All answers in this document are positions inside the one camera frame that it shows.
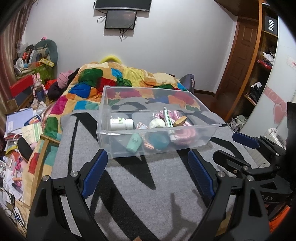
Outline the wooden shelf unit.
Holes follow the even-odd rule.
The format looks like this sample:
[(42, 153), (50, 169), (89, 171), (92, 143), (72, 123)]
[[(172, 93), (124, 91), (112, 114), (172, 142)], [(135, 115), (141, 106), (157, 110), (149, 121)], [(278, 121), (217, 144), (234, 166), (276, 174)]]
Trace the wooden shelf unit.
[(239, 16), (239, 20), (254, 22), (257, 25), (255, 44), (251, 60), (243, 77), (238, 95), (234, 99), (226, 120), (243, 115), (248, 118), (258, 105), (263, 90), (271, 75), (278, 45), (278, 15), (267, 1), (255, 1), (258, 18)]

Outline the red box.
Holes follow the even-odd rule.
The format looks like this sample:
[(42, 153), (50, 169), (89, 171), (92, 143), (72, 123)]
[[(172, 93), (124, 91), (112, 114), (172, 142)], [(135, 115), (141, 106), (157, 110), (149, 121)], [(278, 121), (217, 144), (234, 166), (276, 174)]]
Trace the red box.
[(16, 97), (19, 93), (26, 90), (28, 87), (33, 85), (33, 76), (27, 75), (20, 80), (18, 80), (15, 84), (10, 86), (10, 92), (12, 97)]

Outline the white medicine bottle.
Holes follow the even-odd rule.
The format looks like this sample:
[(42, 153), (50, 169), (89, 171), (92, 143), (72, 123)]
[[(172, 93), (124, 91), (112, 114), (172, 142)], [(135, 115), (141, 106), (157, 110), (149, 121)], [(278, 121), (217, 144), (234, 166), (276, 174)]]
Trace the white medicine bottle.
[(111, 118), (110, 129), (112, 131), (133, 130), (133, 119), (131, 118)]

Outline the white bandage tape roll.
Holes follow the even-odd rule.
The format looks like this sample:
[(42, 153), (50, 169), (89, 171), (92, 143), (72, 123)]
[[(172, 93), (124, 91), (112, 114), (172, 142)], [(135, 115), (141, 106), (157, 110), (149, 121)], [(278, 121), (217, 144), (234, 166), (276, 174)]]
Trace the white bandage tape roll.
[(149, 122), (149, 128), (165, 128), (166, 124), (161, 118), (155, 118)]

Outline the yellow pillow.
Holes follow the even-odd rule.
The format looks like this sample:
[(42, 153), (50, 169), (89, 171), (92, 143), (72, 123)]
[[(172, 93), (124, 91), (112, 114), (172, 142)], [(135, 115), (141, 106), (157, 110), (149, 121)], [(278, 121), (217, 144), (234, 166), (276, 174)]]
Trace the yellow pillow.
[(100, 60), (100, 63), (105, 63), (105, 62), (108, 62), (108, 63), (114, 62), (114, 63), (122, 64), (122, 61), (115, 55), (107, 55)]

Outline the striped pink curtain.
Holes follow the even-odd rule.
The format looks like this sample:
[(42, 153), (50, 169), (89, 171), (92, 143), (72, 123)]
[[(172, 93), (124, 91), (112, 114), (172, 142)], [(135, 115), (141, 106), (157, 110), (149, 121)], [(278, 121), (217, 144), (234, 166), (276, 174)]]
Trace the striped pink curtain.
[(34, 1), (1, 1), (1, 134), (5, 129), (4, 113), (11, 98), (10, 86), (16, 82), (13, 60), (21, 41)]

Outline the brown wooden door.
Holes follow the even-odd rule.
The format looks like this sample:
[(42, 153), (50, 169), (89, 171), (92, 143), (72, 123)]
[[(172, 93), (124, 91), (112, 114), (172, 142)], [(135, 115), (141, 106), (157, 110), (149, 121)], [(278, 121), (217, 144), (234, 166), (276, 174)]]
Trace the brown wooden door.
[(238, 18), (235, 37), (215, 98), (217, 114), (228, 121), (240, 100), (254, 62), (258, 22)]

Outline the cork rectangular block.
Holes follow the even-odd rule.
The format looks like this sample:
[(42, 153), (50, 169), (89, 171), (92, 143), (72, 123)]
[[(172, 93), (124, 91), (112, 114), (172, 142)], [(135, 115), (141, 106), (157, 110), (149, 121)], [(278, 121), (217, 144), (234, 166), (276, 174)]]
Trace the cork rectangular block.
[(186, 121), (187, 121), (187, 117), (181, 116), (173, 123), (173, 126), (183, 126)]

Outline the white toothpaste tube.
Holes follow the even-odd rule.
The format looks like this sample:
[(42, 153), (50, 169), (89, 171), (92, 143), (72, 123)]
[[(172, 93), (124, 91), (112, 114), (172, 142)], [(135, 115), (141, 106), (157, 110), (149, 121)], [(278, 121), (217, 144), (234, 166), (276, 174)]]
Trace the white toothpaste tube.
[[(173, 124), (171, 123), (171, 118), (170, 118), (170, 115), (169, 115), (169, 111), (168, 111), (168, 109), (166, 107), (164, 107), (163, 115), (164, 115), (164, 120), (165, 120), (166, 127), (167, 128), (172, 128)], [(169, 130), (168, 134), (169, 134), (170, 141), (174, 142), (176, 140), (175, 132), (173, 130)]]

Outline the pink hat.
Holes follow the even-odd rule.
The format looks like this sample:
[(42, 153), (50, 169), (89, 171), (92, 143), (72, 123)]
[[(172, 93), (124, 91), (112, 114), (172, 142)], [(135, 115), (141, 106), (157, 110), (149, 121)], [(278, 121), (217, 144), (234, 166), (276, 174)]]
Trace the pink hat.
[(72, 82), (75, 73), (70, 70), (67, 72), (61, 72), (57, 78), (57, 84), (60, 89), (66, 89)]

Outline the colourful patchwork quilt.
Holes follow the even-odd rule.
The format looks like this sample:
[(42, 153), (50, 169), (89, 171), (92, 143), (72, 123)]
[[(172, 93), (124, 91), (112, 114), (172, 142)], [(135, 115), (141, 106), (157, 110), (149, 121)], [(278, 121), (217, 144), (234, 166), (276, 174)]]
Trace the colourful patchwork quilt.
[(107, 100), (112, 108), (118, 107), (118, 102), (124, 98), (142, 97), (151, 106), (161, 102), (179, 108), (179, 111), (170, 111), (171, 120), (179, 118), (183, 110), (201, 111), (196, 97), (179, 80), (166, 73), (149, 73), (116, 62), (93, 62), (83, 65), (67, 79), (67, 87), (60, 92), (44, 119), (44, 135), (57, 141), (62, 138), (62, 117), (69, 117), (79, 110), (98, 110), (105, 87), (109, 89)]

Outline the clear plastic storage bin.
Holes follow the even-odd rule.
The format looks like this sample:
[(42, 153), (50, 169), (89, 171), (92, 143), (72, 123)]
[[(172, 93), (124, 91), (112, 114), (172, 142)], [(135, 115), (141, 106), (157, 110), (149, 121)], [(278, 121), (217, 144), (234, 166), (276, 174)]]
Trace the clear plastic storage bin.
[(222, 122), (184, 90), (105, 86), (97, 138), (110, 158), (203, 146)]

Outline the teal tape roll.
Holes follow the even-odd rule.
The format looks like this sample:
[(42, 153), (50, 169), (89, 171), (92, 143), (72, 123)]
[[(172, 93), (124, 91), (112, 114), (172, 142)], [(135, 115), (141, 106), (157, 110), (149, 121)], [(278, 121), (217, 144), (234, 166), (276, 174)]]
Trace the teal tape roll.
[(151, 133), (148, 137), (149, 143), (157, 150), (164, 150), (170, 143), (170, 140), (166, 134), (163, 133)]

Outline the grey black patterned blanket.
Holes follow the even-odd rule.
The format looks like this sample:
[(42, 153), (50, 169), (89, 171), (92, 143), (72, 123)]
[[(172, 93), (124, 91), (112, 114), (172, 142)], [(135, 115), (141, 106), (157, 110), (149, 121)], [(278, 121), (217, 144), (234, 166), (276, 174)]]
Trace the grey black patterned blanket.
[[(94, 157), (97, 119), (97, 110), (76, 110), (61, 118), (52, 178), (80, 170)], [(206, 206), (187, 155), (183, 149), (108, 161), (86, 204), (109, 240), (189, 239)]]

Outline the blue white booklet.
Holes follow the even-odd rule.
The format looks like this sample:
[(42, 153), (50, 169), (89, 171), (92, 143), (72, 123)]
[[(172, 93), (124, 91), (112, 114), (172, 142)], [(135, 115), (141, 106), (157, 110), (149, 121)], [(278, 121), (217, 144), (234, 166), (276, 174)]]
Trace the blue white booklet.
[(6, 117), (6, 133), (11, 133), (24, 126), (25, 122), (33, 117), (33, 109), (27, 108)]

